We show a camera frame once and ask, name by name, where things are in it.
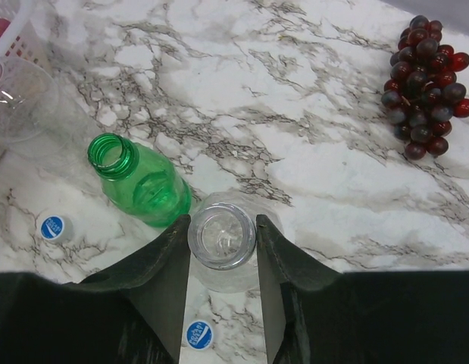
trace red grape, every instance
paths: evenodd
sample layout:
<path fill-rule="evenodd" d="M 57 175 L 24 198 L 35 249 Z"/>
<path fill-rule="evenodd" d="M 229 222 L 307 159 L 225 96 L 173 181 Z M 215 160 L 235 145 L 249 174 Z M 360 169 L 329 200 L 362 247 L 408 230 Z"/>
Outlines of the red grape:
<path fill-rule="evenodd" d="M 453 71 L 445 71 L 441 74 L 437 74 L 434 78 L 434 82 L 441 88 L 448 86 L 450 83 L 456 82 L 456 73 Z"/>
<path fill-rule="evenodd" d="M 416 46 L 416 53 L 419 57 L 429 58 L 438 50 L 438 42 L 431 38 L 423 39 Z"/>
<path fill-rule="evenodd" d="M 404 149 L 404 154 L 408 159 L 417 161 L 426 155 L 426 148 L 420 143 L 409 143 Z"/>
<path fill-rule="evenodd" d="M 439 42 L 443 38 L 443 35 L 438 30 L 433 30 L 430 32 L 430 38 Z"/>
<path fill-rule="evenodd" d="M 391 64 L 391 66 L 393 66 L 394 64 L 396 64 L 398 62 L 399 62 L 399 52 L 396 52 L 391 56 L 391 59 L 389 60 L 389 63 Z"/>
<path fill-rule="evenodd" d="M 389 91 L 390 89 L 393 89 L 394 91 L 401 91 L 402 87 L 398 81 L 391 79 L 384 83 L 384 91 Z"/>
<path fill-rule="evenodd" d="M 428 82 L 428 76 L 424 74 L 423 72 L 413 72 L 408 76 L 408 79 L 406 80 L 406 83 L 408 84 L 408 87 L 410 89 L 418 89 L 421 90 L 421 88 L 426 85 Z"/>
<path fill-rule="evenodd" d="M 456 104 L 467 95 L 467 88 L 461 83 L 451 83 L 442 91 L 443 98 L 450 104 Z"/>
<path fill-rule="evenodd" d="M 430 60 L 430 68 L 434 72 L 442 71 L 449 64 L 449 58 L 443 53 L 436 53 Z"/>
<path fill-rule="evenodd" d="M 412 30 L 408 35 L 408 44 L 410 46 L 417 46 L 421 40 L 426 39 L 428 36 L 428 31 L 425 29 Z"/>
<path fill-rule="evenodd" d="M 431 118 L 437 123 L 448 121 L 452 116 L 453 108 L 450 108 L 449 106 L 436 105 L 433 110 L 431 110 Z"/>
<path fill-rule="evenodd" d="M 416 61 L 416 51 L 413 47 L 406 47 L 399 51 L 399 60 L 405 62 L 414 62 Z"/>
<path fill-rule="evenodd" d="M 449 44 L 442 44 L 438 47 L 438 53 L 444 53 L 448 57 L 451 57 L 455 54 L 455 50 Z"/>
<path fill-rule="evenodd" d="M 436 137 L 432 139 L 427 145 L 426 149 L 428 153 L 437 157 L 439 155 L 443 155 L 448 151 L 449 144 L 448 141 L 443 137 Z"/>
<path fill-rule="evenodd" d="M 463 99 L 458 104 L 456 104 L 453 115 L 457 118 L 469 117 L 469 99 Z"/>
<path fill-rule="evenodd" d="M 439 20 L 433 20 L 430 22 L 430 26 L 429 26 L 429 31 L 430 32 L 433 32 L 435 30 L 441 32 L 441 30 L 443 29 L 443 24 L 441 24 L 441 21 Z"/>
<path fill-rule="evenodd" d="M 403 36 L 408 36 L 409 32 L 411 32 L 411 30 L 409 28 L 404 29 L 402 31 L 401 35 L 399 36 L 399 38 L 401 39 Z"/>
<path fill-rule="evenodd" d="M 427 125 L 417 125 L 411 131 L 411 139 L 415 142 L 425 143 L 431 139 L 433 131 Z"/>
<path fill-rule="evenodd" d="M 415 30 L 419 28 L 426 29 L 430 25 L 430 21 L 428 20 L 427 17 L 424 15 L 418 15 L 411 20 L 409 23 L 409 29 L 410 30 Z"/>
<path fill-rule="evenodd" d="M 424 91 L 427 91 L 429 89 L 437 89 L 438 88 L 438 85 L 436 85 L 434 82 L 432 83 L 428 83 L 425 87 L 424 87 Z"/>
<path fill-rule="evenodd" d="M 410 140 L 411 139 L 411 128 L 407 124 L 399 124 L 394 128 L 394 137 L 399 140 Z"/>
<path fill-rule="evenodd" d="M 392 67 L 391 78 L 397 81 L 404 81 L 411 72 L 412 68 L 408 62 L 398 62 Z"/>
<path fill-rule="evenodd" d="M 411 105 L 411 111 L 412 112 L 424 111 L 424 107 L 422 106 L 422 104 L 412 104 Z"/>
<path fill-rule="evenodd" d="M 413 71 L 418 71 L 418 72 L 423 72 L 424 74 L 427 74 L 428 69 L 421 64 L 415 64 L 413 67 Z"/>
<path fill-rule="evenodd" d="M 429 89 L 421 96 L 421 101 L 425 105 L 435 105 L 441 100 L 441 90 L 437 87 Z"/>
<path fill-rule="evenodd" d="M 389 123 L 396 125 L 402 123 L 408 117 L 405 110 L 402 107 L 393 108 L 387 113 Z"/>
<path fill-rule="evenodd" d="M 435 137 L 445 137 L 452 132 L 453 127 L 449 121 L 443 121 L 442 123 L 433 124 L 431 129 L 433 129 Z"/>
<path fill-rule="evenodd" d="M 408 37 L 407 37 L 407 36 L 403 36 L 403 37 L 399 40 L 398 49 L 401 50 L 401 49 L 406 48 L 407 46 L 409 46 L 409 44 L 408 44 Z"/>
<path fill-rule="evenodd" d="M 389 91 L 385 91 L 381 96 L 380 101 L 387 108 L 393 108 L 394 106 L 401 105 L 402 99 L 397 91 L 390 89 Z"/>
<path fill-rule="evenodd" d="M 409 126 L 416 127 L 418 125 L 428 124 L 428 119 L 422 111 L 414 112 L 413 115 L 409 117 Z"/>
<path fill-rule="evenodd" d="M 454 72 L 462 71 L 469 65 L 469 55 L 464 52 L 455 53 L 450 59 L 450 69 Z"/>

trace plastic basket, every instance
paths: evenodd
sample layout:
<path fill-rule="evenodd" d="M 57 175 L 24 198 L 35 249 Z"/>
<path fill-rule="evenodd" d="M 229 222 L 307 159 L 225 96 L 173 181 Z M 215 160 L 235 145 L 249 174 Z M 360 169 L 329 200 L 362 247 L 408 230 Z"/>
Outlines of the plastic basket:
<path fill-rule="evenodd" d="M 17 55 L 50 74 L 51 65 L 29 21 L 36 3 L 37 0 L 0 0 L 0 17 L 11 22 L 0 37 L 0 57 Z"/>

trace blue and white bottle cap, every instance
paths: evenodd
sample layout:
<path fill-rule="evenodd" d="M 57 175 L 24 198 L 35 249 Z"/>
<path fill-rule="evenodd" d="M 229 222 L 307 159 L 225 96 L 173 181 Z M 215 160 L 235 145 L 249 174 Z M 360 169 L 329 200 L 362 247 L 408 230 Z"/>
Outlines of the blue and white bottle cap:
<path fill-rule="evenodd" d="M 195 350 L 206 350 L 214 341 L 212 325 L 204 320 L 195 320 L 186 330 L 187 344 Z"/>
<path fill-rule="evenodd" d="M 71 238 L 72 223 L 68 218 L 50 215 L 41 224 L 40 234 L 46 240 L 60 243 Z"/>

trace bottle label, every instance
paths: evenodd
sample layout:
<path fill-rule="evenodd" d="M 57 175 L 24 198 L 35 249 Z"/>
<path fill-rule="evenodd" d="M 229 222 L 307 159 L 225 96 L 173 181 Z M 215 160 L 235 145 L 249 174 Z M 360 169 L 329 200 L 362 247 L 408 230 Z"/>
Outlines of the bottle label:
<path fill-rule="evenodd" d="M 186 336 L 193 349 L 207 349 L 212 341 L 212 328 L 207 322 L 196 321 L 187 328 Z"/>
<path fill-rule="evenodd" d="M 62 220 L 58 216 L 51 216 L 42 223 L 40 230 L 44 238 L 54 239 L 62 232 L 63 228 Z"/>

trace white marble surface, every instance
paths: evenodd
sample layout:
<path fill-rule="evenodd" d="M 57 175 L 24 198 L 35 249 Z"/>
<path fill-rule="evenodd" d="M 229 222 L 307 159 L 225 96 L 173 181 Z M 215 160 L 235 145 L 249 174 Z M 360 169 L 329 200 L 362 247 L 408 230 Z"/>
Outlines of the white marble surface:
<path fill-rule="evenodd" d="M 340 271 L 469 268 L 469 118 L 447 155 L 410 163 L 379 107 L 411 17 L 377 0 L 50 0 L 33 24 L 103 130 L 162 151 L 198 198 L 264 196 L 291 241 Z M 468 37 L 443 40 L 469 53 Z M 458 76 L 469 90 L 469 68 Z M 74 220 L 71 242 L 38 237 L 48 212 Z M 11 153 L 0 162 L 0 271 L 79 281 L 157 235 Z M 265 362 L 257 291 L 211 293 L 199 315 L 217 340 L 181 362 Z"/>

